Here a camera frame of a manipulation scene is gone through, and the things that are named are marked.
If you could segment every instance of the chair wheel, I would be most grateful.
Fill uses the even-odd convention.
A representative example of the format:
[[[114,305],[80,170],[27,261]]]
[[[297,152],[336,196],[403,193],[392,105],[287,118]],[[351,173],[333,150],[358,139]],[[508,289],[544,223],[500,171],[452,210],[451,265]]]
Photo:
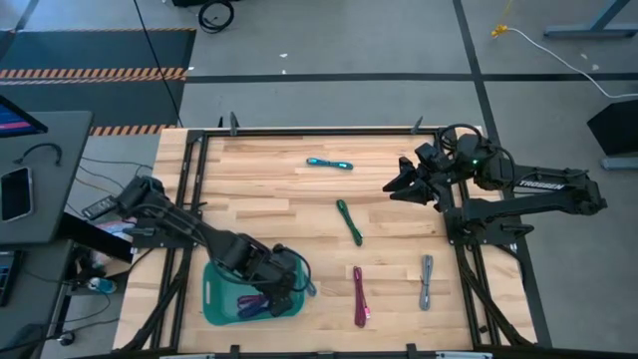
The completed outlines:
[[[76,341],[76,334],[74,332],[65,332],[58,338],[58,342],[62,346],[69,346]]]

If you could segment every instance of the monitor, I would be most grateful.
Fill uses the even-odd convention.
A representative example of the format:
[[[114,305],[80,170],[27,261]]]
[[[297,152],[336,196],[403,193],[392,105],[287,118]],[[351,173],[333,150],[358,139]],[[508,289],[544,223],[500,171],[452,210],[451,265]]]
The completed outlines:
[[[46,132],[46,126],[0,95],[0,138]]]

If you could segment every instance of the keyboard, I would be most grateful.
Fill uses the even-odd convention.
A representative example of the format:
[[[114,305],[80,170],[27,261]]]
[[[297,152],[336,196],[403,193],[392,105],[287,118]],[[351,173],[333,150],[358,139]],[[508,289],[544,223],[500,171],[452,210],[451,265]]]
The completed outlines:
[[[20,251],[0,251],[0,307],[9,302],[20,264]]]

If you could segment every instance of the gray strap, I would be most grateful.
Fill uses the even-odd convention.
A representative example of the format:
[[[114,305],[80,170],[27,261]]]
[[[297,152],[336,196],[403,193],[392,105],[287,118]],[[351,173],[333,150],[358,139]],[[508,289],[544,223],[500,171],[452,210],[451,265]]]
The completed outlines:
[[[421,298],[419,298],[419,306],[421,310],[430,309],[430,278],[432,278],[432,269],[434,266],[434,259],[431,255],[423,256],[423,277],[421,278],[421,282],[423,286],[421,287]]]

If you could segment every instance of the green strap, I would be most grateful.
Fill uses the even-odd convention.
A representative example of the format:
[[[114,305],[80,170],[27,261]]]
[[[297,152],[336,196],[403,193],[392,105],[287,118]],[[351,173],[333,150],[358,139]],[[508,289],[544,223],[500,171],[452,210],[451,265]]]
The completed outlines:
[[[361,246],[361,244],[363,244],[363,236],[350,217],[350,212],[348,212],[348,205],[346,205],[346,202],[343,199],[337,199],[337,208],[339,209],[341,215],[343,215],[343,218],[346,220],[346,224],[348,224],[348,228],[350,228],[350,231],[352,232],[352,238],[355,240],[355,244]]]

